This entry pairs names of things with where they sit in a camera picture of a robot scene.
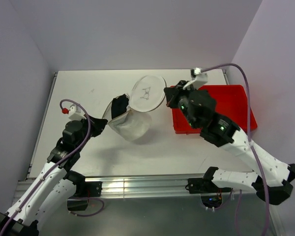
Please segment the black garment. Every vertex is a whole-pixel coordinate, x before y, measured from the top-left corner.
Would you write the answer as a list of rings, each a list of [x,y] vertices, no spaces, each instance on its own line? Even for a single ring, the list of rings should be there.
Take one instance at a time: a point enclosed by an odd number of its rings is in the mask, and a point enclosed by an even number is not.
[[[126,94],[114,98],[111,104],[111,118],[114,119],[126,113],[128,104],[129,98]]]

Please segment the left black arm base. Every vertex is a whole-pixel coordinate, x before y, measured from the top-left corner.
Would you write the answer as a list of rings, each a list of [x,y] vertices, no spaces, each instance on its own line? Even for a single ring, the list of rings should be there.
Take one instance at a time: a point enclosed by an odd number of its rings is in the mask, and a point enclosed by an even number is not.
[[[69,211],[85,211],[92,202],[95,202],[101,196],[102,182],[85,182],[77,185],[76,192],[67,200],[67,209]]]

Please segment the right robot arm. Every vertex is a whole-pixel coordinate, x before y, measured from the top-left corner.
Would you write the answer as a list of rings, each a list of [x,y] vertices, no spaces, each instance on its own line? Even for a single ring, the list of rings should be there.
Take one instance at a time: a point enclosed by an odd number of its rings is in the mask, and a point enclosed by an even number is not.
[[[191,194],[229,192],[231,189],[255,193],[270,205],[279,205],[291,196],[295,164],[284,163],[250,140],[229,117],[216,112],[216,100],[206,90],[197,90],[180,81],[164,88],[167,107],[179,109],[192,128],[200,129],[205,141],[238,157],[250,172],[234,172],[210,167],[201,178],[190,178]]]

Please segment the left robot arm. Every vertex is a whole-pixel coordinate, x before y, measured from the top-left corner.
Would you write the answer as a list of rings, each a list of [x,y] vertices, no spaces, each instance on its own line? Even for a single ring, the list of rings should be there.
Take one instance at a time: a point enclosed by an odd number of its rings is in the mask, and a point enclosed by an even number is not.
[[[86,143],[99,136],[107,122],[90,117],[65,125],[39,176],[12,207],[0,212],[0,236],[37,236],[43,222],[63,202],[74,201],[69,207],[74,214],[86,209],[89,200],[99,199],[102,183],[87,184],[85,176],[72,167]]]

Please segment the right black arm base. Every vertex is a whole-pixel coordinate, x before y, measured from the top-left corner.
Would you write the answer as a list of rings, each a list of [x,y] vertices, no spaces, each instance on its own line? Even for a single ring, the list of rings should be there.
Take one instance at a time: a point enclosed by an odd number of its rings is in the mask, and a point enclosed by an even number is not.
[[[189,178],[185,189],[190,194],[227,193],[232,190],[229,187],[217,187],[212,181],[204,178]]]

